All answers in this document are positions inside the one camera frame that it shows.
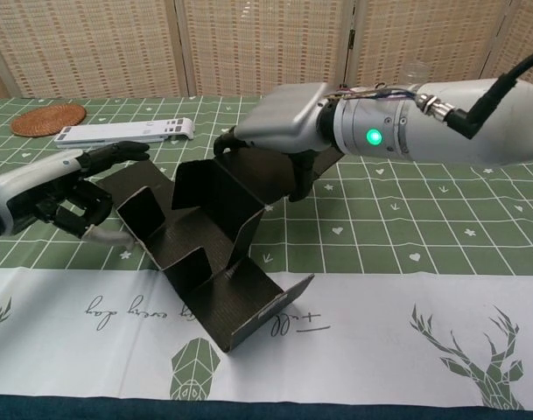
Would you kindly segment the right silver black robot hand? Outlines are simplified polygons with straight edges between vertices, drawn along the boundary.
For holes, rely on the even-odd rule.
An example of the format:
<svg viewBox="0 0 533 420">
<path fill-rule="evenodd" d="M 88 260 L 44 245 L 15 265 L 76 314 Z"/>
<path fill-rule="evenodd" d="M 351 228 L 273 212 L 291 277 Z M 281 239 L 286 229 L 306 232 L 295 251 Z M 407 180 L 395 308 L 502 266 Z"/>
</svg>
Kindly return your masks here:
<svg viewBox="0 0 533 420">
<path fill-rule="evenodd" d="M 343 156 L 333 121 L 338 100 L 333 85 L 290 83 L 274 87 L 235 126 L 214 139 L 216 158 L 243 153 L 288 165 L 283 172 L 290 201 L 306 198 L 320 173 Z"/>
</svg>

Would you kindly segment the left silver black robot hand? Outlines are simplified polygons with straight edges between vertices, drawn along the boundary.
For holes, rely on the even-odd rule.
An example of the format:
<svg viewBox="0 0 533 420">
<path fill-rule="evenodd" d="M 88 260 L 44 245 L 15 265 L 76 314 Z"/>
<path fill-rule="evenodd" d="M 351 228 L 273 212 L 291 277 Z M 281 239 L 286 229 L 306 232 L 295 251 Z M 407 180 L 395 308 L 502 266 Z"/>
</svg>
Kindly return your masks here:
<svg viewBox="0 0 533 420">
<path fill-rule="evenodd" d="M 17 235 L 37 221 L 84 241 L 131 249 L 135 239 L 101 224 L 113 208 L 110 193 L 88 179 L 113 165 L 150 158 L 147 143 L 121 141 L 61 150 L 0 174 L 0 237 Z"/>
</svg>

